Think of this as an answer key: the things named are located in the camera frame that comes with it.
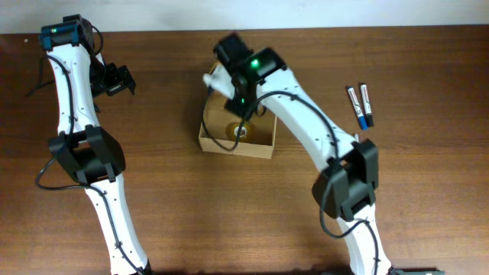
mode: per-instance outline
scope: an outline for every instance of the brown table surface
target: brown table surface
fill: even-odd
[[[345,242],[319,226],[311,195],[318,172],[281,122],[271,160],[200,150],[202,74],[227,33],[104,34],[105,60],[127,65],[138,84],[134,96],[95,102],[101,125],[124,149],[128,206],[152,267],[214,273],[348,266]],[[380,148],[377,224],[396,267],[489,272],[489,26],[241,36],[254,49],[273,46],[347,132],[360,129],[344,86],[369,85],[375,127],[362,134]],[[54,86],[24,97],[37,81],[36,35],[2,35],[0,47],[0,273],[110,274],[84,192],[34,186],[58,123]],[[72,183],[59,165],[43,181]],[[328,225],[338,231],[335,221]]]

